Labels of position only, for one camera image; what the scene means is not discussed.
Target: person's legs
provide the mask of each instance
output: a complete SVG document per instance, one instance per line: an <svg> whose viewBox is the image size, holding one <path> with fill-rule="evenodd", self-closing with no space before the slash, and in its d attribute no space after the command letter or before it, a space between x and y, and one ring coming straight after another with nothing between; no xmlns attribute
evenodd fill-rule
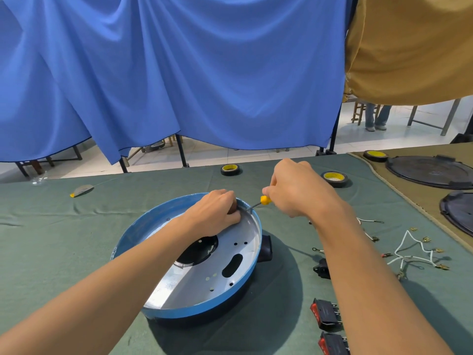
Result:
<svg viewBox="0 0 473 355"><path fill-rule="evenodd" d="M382 131L386 130L386 122L389 118L389 112L391 111L392 106L383 106L381 111L379 112L378 118L375 121L375 127Z"/></svg>
<svg viewBox="0 0 473 355"><path fill-rule="evenodd" d="M375 112L375 105L372 103L366 104L366 111L365 111L365 128L368 131L374 131L374 123L375 118L373 117L373 113Z"/></svg>

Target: black electrical tape roll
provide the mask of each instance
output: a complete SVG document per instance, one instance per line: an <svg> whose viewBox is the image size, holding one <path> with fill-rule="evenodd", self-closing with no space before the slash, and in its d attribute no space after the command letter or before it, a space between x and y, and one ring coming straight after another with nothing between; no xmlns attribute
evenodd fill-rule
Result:
<svg viewBox="0 0 473 355"><path fill-rule="evenodd" d="M323 172L321 177L334 188L341 188L348 183L348 177L340 172Z"/></svg>
<svg viewBox="0 0 473 355"><path fill-rule="evenodd" d="M363 157L367 160L379 163L387 161L388 158L386 153L380 152L379 150L366 150L365 153L363 153Z"/></svg>
<svg viewBox="0 0 473 355"><path fill-rule="evenodd" d="M240 174L240 166L238 164L226 164L220 168L220 173L224 176L236 176Z"/></svg>

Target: white tile floor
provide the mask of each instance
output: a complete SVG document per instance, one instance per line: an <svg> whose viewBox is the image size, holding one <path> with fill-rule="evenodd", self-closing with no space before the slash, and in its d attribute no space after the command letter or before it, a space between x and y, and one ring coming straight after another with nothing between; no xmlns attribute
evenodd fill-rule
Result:
<svg viewBox="0 0 473 355"><path fill-rule="evenodd" d="M340 113L340 122L336 138L335 151L337 153L364 151L366 149L393 149L402 147L427 146L433 144L450 143L452 138L459 132L463 132L468 118L471 114L473 96L466 97L469 103L463 111L458 112L454 118L446 136L440 136L440 130L422 124L413 123L406 127L411 113L409 106L394 106L391 110L387 131L367 132L363 125L351 122L353 114L353 103L344 104ZM442 107L432 108L431 105L421 106L417 110L417 120L431 124L443 125L452 102L445 103ZM279 153L275 149L269 150L234 150L214 146L212 144L184 138L184 152L187 162L191 167L219 165L227 163L256 162L263 160L280 160L283 158L312 157L318 147L307 146L302 148L291 148L288 152L281 149ZM121 173L120 165L110 163L106 160L100 149L88 140L79 145L83 156L82 161L58 162L56 167L50 168L44 164L49 178L86 177L100 174ZM68 149L53 158L72 158L74 153ZM139 152L130 160L129 172L142 172L149 170L160 170L182 167L179 150L176 142L174 146L169 144L163 149L151 152ZM0 183L26 181L14 164L0 163Z"/></svg>

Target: hand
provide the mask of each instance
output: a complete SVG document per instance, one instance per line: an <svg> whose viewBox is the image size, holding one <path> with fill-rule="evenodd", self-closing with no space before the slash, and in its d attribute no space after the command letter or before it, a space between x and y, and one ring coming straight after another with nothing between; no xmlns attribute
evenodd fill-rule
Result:
<svg viewBox="0 0 473 355"><path fill-rule="evenodd" d="M190 225L193 241L210 237L240 221L240 211L235 211L237 199L233 191L211 191L190 207L180 218Z"/></svg>
<svg viewBox="0 0 473 355"><path fill-rule="evenodd" d="M290 217L323 217L327 209L336 210L344 206L334 188L314 172L306 161L280 161L274 167L270 186L263 188L263 194Z"/></svg>

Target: jeans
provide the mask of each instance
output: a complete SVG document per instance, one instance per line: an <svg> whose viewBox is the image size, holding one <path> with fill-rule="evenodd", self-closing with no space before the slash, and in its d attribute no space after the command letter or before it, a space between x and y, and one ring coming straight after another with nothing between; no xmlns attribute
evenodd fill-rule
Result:
<svg viewBox="0 0 473 355"><path fill-rule="evenodd" d="M383 106L381 111L379 111L378 118L375 121L375 105L372 103L366 104L365 111L365 127L371 128L376 126L385 126L387 119L389 118L389 112L391 111L392 106Z"/></svg>

